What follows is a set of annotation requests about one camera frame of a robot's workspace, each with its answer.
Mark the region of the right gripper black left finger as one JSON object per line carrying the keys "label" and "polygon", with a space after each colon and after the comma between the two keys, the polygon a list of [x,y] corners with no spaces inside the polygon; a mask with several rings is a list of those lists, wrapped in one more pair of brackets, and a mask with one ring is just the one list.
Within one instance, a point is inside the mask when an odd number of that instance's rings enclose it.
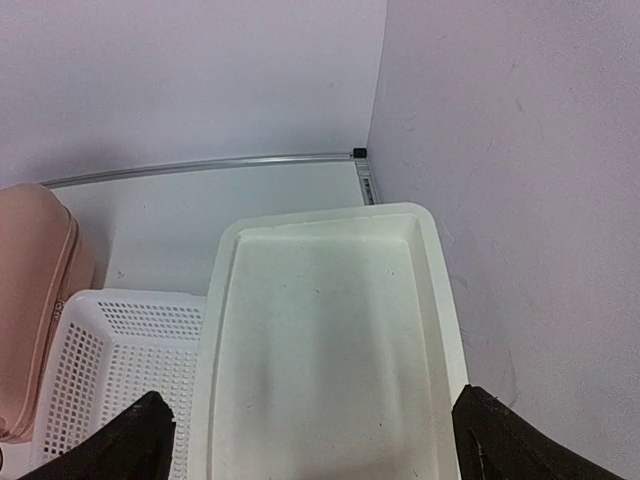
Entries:
{"label": "right gripper black left finger", "polygon": [[175,438],[174,414],[149,391],[86,441],[25,474],[25,479],[167,479]]}

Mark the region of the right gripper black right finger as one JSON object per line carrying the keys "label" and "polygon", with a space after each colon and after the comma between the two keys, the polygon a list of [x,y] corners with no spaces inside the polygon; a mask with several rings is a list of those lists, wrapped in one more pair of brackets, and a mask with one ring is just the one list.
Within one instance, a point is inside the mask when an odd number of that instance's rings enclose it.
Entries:
{"label": "right gripper black right finger", "polygon": [[496,397],[467,385],[452,409],[463,479],[612,479],[614,474],[545,436]]}

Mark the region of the pink hard-shell suitcase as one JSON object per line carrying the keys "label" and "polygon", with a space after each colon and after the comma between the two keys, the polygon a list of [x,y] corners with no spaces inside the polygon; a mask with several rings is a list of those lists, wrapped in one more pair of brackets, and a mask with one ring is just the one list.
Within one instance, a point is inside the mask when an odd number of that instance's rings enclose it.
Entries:
{"label": "pink hard-shell suitcase", "polygon": [[47,188],[1,191],[1,440],[30,438],[77,222]]}

